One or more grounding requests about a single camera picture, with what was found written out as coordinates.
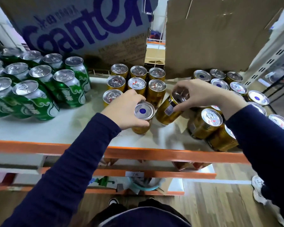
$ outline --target navy blue sleeve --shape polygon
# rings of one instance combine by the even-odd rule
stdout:
[[[226,121],[253,169],[284,206],[284,129],[248,105]]]
[[[68,226],[107,146],[120,132],[97,113],[2,226]]]

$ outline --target black pants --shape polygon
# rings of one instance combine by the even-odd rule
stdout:
[[[139,202],[138,207],[145,207],[145,206],[152,206],[152,207],[156,207],[158,209],[161,210],[165,210],[168,211],[178,217],[180,217],[181,219],[183,219],[184,221],[186,221],[188,224],[189,221],[183,217],[177,210],[175,210],[174,208],[172,208],[169,205],[165,205],[162,204],[161,202],[158,202],[154,199],[147,199],[144,202]],[[127,208],[121,204],[116,204],[113,203],[110,206],[108,206],[105,210],[103,210],[102,212],[96,214],[96,216],[89,222],[89,224],[87,225],[87,227],[97,227],[101,222],[105,221],[106,219],[119,214],[119,213],[123,213],[127,210]]]

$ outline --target person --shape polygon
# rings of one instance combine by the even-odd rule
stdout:
[[[209,105],[217,105],[222,110],[226,125],[265,181],[284,218],[284,130],[231,91],[199,79],[179,81],[174,89],[179,88],[187,89],[190,97],[175,106],[175,111]],[[145,100],[144,96],[128,90],[95,114],[2,226],[67,226],[110,141],[121,130],[149,126],[147,121],[134,116],[135,106],[141,100]],[[257,187],[258,194],[264,196],[261,188],[263,185]],[[120,206],[116,200],[111,200],[110,206],[88,226],[191,226],[181,214],[154,199],[132,210]]]

